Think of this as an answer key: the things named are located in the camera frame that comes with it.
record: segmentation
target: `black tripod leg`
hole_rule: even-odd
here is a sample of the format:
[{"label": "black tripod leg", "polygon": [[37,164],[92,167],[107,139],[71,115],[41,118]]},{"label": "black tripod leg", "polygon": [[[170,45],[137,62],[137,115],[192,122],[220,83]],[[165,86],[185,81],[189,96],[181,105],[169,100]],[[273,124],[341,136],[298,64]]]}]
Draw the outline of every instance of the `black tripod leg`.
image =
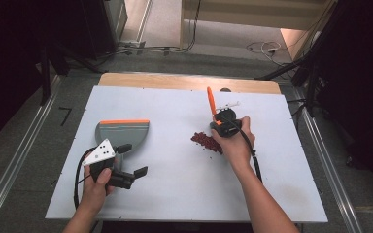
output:
[{"label": "black tripod leg", "polygon": [[314,99],[315,99],[315,90],[318,83],[318,65],[314,64],[313,70],[310,75],[310,80],[308,82],[308,89],[307,89],[307,101],[306,107],[307,111],[310,114],[310,117],[314,117],[313,107],[314,107]]},{"label": "black tripod leg", "polygon": [[56,74],[67,76],[70,68],[62,52],[57,50],[53,45],[48,45],[47,54]]},{"label": "black tripod leg", "polygon": [[293,86],[302,86],[305,81],[308,79],[311,72],[311,63],[306,62],[302,66],[300,66],[295,74],[292,77],[292,85]]},{"label": "black tripod leg", "polygon": [[292,63],[290,63],[286,66],[283,66],[282,68],[280,68],[280,69],[278,69],[278,70],[276,70],[276,71],[274,71],[274,72],[272,72],[272,73],[270,73],[266,76],[262,76],[260,78],[255,78],[255,80],[270,81],[270,80],[275,79],[278,76],[282,75],[283,73],[294,69],[295,67],[299,66],[299,64],[301,64],[301,63],[302,63],[302,60],[297,61],[297,62],[292,62]]},{"label": "black tripod leg", "polygon": [[43,106],[51,96],[50,61],[47,57],[47,47],[41,47],[41,74],[42,74],[42,100]]},{"label": "black tripod leg", "polygon": [[99,70],[97,67],[95,67],[94,65],[90,64],[89,62],[87,62],[84,58],[80,57],[79,55],[75,54],[74,52],[72,52],[71,50],[68,50],[67,48],[59,45],[59,44],[56,44],[55,45],[63,54],[73,58],[74,60],[78,61],[79,63],[81,63],[82,65],[84,65],[86,68],[88,68],[89,70],[91,70],[92,72],[95,72],[95,73],[99,73],[99,74],[103,74],[107,71],[101,71]]}]

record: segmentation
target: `wrist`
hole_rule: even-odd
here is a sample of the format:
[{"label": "wrist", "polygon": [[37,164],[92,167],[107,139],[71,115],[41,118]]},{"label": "wrist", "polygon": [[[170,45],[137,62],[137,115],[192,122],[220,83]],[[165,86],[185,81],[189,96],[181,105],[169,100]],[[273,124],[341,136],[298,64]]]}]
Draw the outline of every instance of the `wrist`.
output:
[{"label": "wrist", "polygon": [[235,151],[225,155],[235,172],[251,168],[249,152]]},{"label": "wrist", "polygon": [[232,165],[232,169],[234,170],[235,175],[240,181],[243,180],[248,175],[254,173],[254,170],[251,167],[250,162],[244,163],[244,164]]},{"label": "wrist", "polygon": [[97,213],[92,212],[89,210],[89,208],[85,208],[80,205],[75,211],[74,217],[81,221],[93,221],[96,215]]}]

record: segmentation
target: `human hand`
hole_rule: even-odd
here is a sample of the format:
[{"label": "human hand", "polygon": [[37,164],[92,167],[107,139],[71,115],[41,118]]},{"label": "human hand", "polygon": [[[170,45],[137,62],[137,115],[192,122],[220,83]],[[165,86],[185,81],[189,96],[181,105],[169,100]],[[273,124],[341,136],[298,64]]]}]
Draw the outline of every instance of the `human hand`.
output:
[{"label": "human hand", "polygon": [[[105,190],[105,185],[111,177],[111,169],[105,168],[101,174],[99,174],[96,182],[93,178],[88,178],[84,180],[84,192],[81,203],[78,210],[84,210],[88,215],[96,216],[101,210],[105,202],[105,197],[109,195],[114,188],[112,186],[107,186]],[[84,166],[84,177],[90,175],[90,167]]]},{"label": "human hand", "polygon": [[[242,131],[247,135],[251,142],[251,147],[254,146],[255,135],[250,129],[250,118],[245,116],[241,119]],[[214,129],[211,130],[213,138],[222,147],[223,154],[231,164],[235,173],[242,171],[243,169],[250,168],[250,149],[241,133],[237,133],[230,138],[221,137],[218,132]]]}]

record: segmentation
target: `white surface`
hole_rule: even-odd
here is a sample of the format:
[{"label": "white surface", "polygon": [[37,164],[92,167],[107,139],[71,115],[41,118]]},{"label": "white surface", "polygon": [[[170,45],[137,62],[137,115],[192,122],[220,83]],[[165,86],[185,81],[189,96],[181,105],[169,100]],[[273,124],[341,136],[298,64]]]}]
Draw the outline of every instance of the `white surface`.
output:
[{"label": "white surface", "polygon": [[[264,185],[295,222],[326,222],[301,143],[283,95],[214,92],[217,106],[239,101],[250,116]],[[103,119],[148,118],[145,142],[125,155],[123,171],[149,166],[130,190],[107,198],[99,218],[166,221],[248,221],[241,186],[226,159],[190,138],[210,135],[206,91],[96,86],[59,177],[47,218],[70,218],[81,155],[95,143]]]}]

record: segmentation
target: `metal rail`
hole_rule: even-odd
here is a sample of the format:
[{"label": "metal rail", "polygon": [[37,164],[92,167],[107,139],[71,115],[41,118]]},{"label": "metal rail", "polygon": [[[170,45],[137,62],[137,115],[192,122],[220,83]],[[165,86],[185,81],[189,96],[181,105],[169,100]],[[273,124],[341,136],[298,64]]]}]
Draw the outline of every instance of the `metal rail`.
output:
[{"label": "metal rail", "polygon": [[[294,91],[295,98],[304,99],[304,94],[298,88]],[[362,228],[359,224],[359,220],[356,217],[356,212],[353,205],[351,204],[350,198],[348,197],[347,191],[342,185],[341,179],[338,176],[336,168],[332,163],[332,159],[326,149],[325,143],[323,142],[320,130],[316,124],[314,118],[310,118],[305,108],[302,111],[305,123],[307,124],[308,130],[313,139],[314,145],[317,149],[322,167],[325,171],[326,177],[328,178],[329,185],[331,186],[332,193],[334,194],[338,208],[340,209],[341,215],[347,226],[348,232],[350,233],[361,233]]]},{"label": "metal rail", "polygon": [[136,36],[136,41],[140,42],[142,39],[142,35],[144,34],[145,24],[147,23],[148,15],[150,14],[151,5],[153,4],[153,0],[148,0],[147,8],[144,11],[144,15],[142,16],[141,25],[139,26],[138,34]]},{"label": "metal rail", "polygon": [[37,114],[32,120],[32,123],[30,124],[25,136],[23,136],[17,151],[15,152],[11,162],[9,163],[0,180],[0,209],[8,196],[8,193],[14,184],[15,179],[17,178],[17,174],[19,173],[20,168],[22,167],[22,164],[25,161],[26,156],[28,155],[43,123],[45,122],[45,119],[47,118],[53,101],[58,93],[60,84],[61,79],[56,75],[51,84],[52,95],[47,103],[38,109]]}]

